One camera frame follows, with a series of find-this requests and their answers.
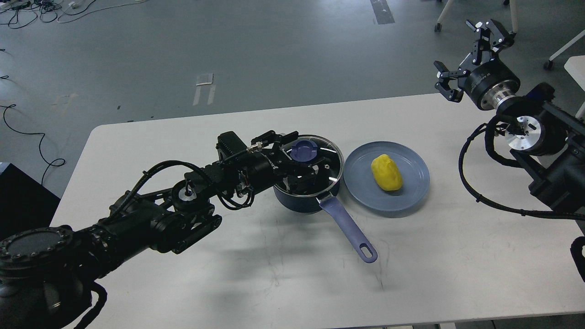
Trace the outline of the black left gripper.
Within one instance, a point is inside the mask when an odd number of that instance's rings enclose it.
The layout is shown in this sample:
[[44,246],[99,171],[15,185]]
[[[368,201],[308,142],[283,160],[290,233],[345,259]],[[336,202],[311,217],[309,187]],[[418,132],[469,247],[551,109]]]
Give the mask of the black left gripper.
[[330,169],[334,164],[327,158],[315,158],[296,168],[285,177],[279,160],[290,158],[284,146],[298,138],[298,131],[278,134],[270,130],[251,140],[254,150],[247,154],[247,181],[252,189],[269,189],[281,183],[281,190],[291,195],[313,195],[330,186]]

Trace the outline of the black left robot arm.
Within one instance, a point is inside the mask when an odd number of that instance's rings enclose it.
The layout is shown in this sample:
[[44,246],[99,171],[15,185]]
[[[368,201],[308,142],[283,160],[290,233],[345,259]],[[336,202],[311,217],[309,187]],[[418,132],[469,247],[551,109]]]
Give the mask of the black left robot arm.
[[60,329],[78,320],[85,329],[107,300],[98,279],[146,249],[179,254],[221,225],[213,196],[236,211],[278,184],[312,189],[334,164],[319,150],[297,150],[298,139],[296,131],[268,131],[246,146],[236,133],[222,133],[216,162],[155,164],[90,227],[32,228],[4,238],[1,327]]

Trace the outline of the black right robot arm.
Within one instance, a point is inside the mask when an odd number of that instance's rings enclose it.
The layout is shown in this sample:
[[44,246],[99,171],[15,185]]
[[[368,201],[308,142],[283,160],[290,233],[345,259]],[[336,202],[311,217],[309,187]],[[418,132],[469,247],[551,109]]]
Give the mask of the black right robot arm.
[[[474,32],[473,47],[457,69],[434,62],[435,88],[451,102],[467,95],[482,111],[495,116],[479,125],[460,150],[458,171],[462,184],[476,202],[491,208],[544,219],[584,221],[584,123],[553,104],[554,88],[548,83],[519,96],[520,79],[500,60],[514,44],[515,35],[496,20],[466,25]],[[504,206],[476,191],[464,175],[464,157],[472,141],[484,135],[488,156],[507,167],[525,170],[532,178],[528,189],[548,207],[546,211]]]

